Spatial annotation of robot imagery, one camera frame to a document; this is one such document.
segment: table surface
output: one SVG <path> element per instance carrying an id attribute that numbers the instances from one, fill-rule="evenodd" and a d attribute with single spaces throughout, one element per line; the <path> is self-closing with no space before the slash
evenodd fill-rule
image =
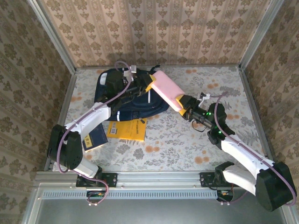
<path id="1" fill-rule="evenodd" d="M 220 95 L 227 117 L 227 125 L 252 149 L 263 154 L 256 126 L 244 92 L 237 67 L 161 68 L 187 95 L 198 93 Z M 66 123 L 85 113 L 92 105 L 99 74 L 104 70 L 78 70 Z M 216 102 L 211 99 L 203 108 Z M 109 122 L 103 122 L 107 131 Z M 226 161 L 238 162 L 229 154 L 212 145 L 207 130 L 199 133 L 179 113 L 167 111 L 148 118 L 144 142 L 108 138 L 100 148 L 84 156 L 105 171 L 192 171 L 214 170 Z"/>

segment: patterned wallpaper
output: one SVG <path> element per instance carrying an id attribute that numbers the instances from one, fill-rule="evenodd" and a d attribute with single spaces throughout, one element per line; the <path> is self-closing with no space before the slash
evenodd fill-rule
<path id="1" fill-rule="evenodd" d="M 246 75 L 268 142 L 299 192 L 299 1 L 286 0 Z"/>
<path id="2" fill-rule="evenodd" d="M 0 223 L 19 223 L 70 74 L 25 0 L 0 0 Z"/>
<path id="3" fill-rule="evenodd" d="M 40 0 L 76 67 L 237 64 L 270 0 Z"/>

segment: pink sponge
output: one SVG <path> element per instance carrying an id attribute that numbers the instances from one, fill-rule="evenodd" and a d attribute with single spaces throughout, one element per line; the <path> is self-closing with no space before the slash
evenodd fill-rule
<path id="1" fill-rule="evenodd" d="M 182 107 L 176 101 L 176 97 L 184 95 L 184 91 L 178 87 L 164 72 L 157 71 L 154 75 L 156 81 L 150 86 L 155 90 L 175 111 L 179 112 Z"/>

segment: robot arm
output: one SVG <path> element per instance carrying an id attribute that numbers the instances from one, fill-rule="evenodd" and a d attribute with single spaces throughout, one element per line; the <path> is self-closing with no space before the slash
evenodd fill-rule
<path id="1" fill-rule="evenodd" d="M 89 178 L 99 178 L 99 174 L 102 170 L 100 167 L 84 158 L 82 151 L 82 140 L 98 124 L 108 119 L 118 111 L 122 104 L 121 100 L 123 98 L 140 96 L 152 88 L 152 84 L 155 83 L 155 78 L 149 73 L 141 75 L 137 73 L 127 91 L 120 98 L 117 98 L 111 103 L 96 110 L 95 108 L 97 108 L 99 105 L 107 102 L 109 99 L 115 97 L 120 91 L 122 91 L 126 80 L 125 77 L 126 71 L 121 72 L 116 70 L 108 70 L 107 74 L 104 74 L 103 80 L 101 80 L 101 82 L 105 83 L 107 86 L 107 91 L 105 94 L 103 94 L 102 98 L 98 99 L 100 102 L 95 103 L 89 111 L 75 121 L 65 126 L 56 125 L 53 127 L 47 152 L 49 158 L 57 161 L 58 144 L 66 130 L 75 125 L 75 127 L 73 127 L 68 133 L 67 138 L 63 143 L 59 162 L 68 169 L 75 170 L 84 176 Z M 162 82 L 162 88 L 160 90 L 162 89 L 164 91 L 156 92 L 161 95 L 162 98 L 165 98 L 167 102 L 169 102 L 169 99 L 166 96 L 169 96 L 169 94 L 166 93 L 166 91 L 169 91 L 170 89 L 169 83 Z M 237 140 L 238 143 L 235 143 L 230 138 L 225 136 L 220 131 L 214 120 L 215 103 L 211 104 L 207 111 L 200 108 L 202 102 L 205 99 L 209 99 L 209 97 L 210 96 L 208 94 L 206 95 L 204 93 L 201 93 L 198 99 L 182 94 L 178 97 L 176 96 L 175 100 L 180 105 L 179 108 L 181 109 L 179 110 L 179 113 L 185 120 L 189 122 L 195 120 L 197 123 L 201 123 L 205 127 L 209 128 L 210 130 L 208 131 L 207 135 L 211 143 L 236 158 L 247 169 L 243 170 L 231 162 L 226 162 L 216 167 L 214 181 L 216 183 L 234 183 L 246 189 L 255 195 L 259 203 L 267 210 L 275 210 L 276 208 L 290 201 L 292 199 L 292 194 L 290 193 L 288 187 L 280 178 L 277 177 L 277 175 L 273 173 L 271 169 L 269 169 L 268 166 L 261 161 L 265 161 L 270 164 L 290 183 L 291 187 L 295 190 L 288 166 L 282 162 L 276 164 L 273 161 L 261 156 L 248 146 L 247 148 L 250 152 L 241 147 L 240 144 L 245 145 L 245 143 L 243 143 L 236 136 L 235 132 L 227 126 L 225 122 L 227 115 L 225 113 L 224 106 L 219 104 L 216 114 L 218 123 L 221 129 L 229 136 Z"/>

